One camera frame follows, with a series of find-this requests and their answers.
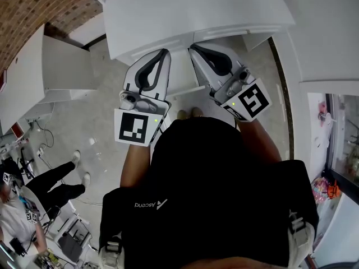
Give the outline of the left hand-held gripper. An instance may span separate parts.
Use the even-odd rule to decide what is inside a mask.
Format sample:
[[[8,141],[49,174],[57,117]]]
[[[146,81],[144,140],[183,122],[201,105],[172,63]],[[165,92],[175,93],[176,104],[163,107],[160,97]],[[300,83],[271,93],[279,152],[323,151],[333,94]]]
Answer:
[[[114,110],[115,141],[144,147],[154,141],[171,108],[165,101],[170,66],[169,50],[158,49],[127,70],[120,106]]]

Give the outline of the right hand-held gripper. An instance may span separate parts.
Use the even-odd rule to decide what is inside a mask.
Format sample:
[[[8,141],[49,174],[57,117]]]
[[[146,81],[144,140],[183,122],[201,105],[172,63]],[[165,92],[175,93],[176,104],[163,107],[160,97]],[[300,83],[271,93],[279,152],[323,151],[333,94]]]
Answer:
[[[272,105],[262,80],[242,66],[232,48],[196,43],[188,51],[195,70],[209,83],[212,99],[239,121],[252,122]]]

